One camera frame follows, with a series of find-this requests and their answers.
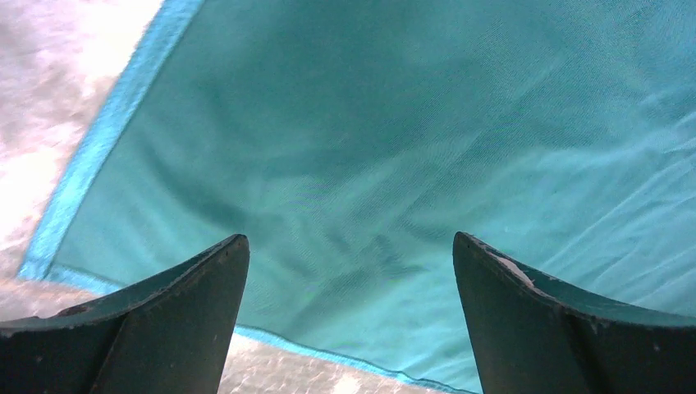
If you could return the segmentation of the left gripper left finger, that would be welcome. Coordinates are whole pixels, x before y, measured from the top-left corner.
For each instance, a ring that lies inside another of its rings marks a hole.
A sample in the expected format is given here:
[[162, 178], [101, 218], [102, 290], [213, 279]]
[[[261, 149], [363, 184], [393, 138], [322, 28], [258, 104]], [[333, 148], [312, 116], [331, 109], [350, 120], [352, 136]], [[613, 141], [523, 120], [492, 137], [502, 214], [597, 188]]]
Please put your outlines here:
[[249, 263], [234, 235], [51, 317], [3, 322], [2, 392], [216, 392]]

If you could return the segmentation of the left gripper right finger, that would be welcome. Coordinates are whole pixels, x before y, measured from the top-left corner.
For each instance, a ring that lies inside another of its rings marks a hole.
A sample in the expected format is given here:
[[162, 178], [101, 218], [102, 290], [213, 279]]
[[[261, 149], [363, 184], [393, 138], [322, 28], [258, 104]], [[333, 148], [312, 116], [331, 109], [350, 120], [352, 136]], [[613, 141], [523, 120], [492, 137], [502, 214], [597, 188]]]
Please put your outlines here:
[[694, 318], [594, 294], [463, 232], [453, 265], [484, 392], [694, 393]]

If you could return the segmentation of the teal cloth napkin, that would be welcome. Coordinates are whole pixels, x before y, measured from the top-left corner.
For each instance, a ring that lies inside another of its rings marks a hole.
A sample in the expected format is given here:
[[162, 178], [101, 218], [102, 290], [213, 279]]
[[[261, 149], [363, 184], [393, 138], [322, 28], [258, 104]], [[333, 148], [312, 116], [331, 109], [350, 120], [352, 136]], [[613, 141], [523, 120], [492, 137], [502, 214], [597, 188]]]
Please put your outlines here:
[[605, 318], [695, 322], [692, 1], [166, 1], [19, 275], [125, 288], [240, 233], [238, 330], [451, 393], [536, 332], [452, 243]]

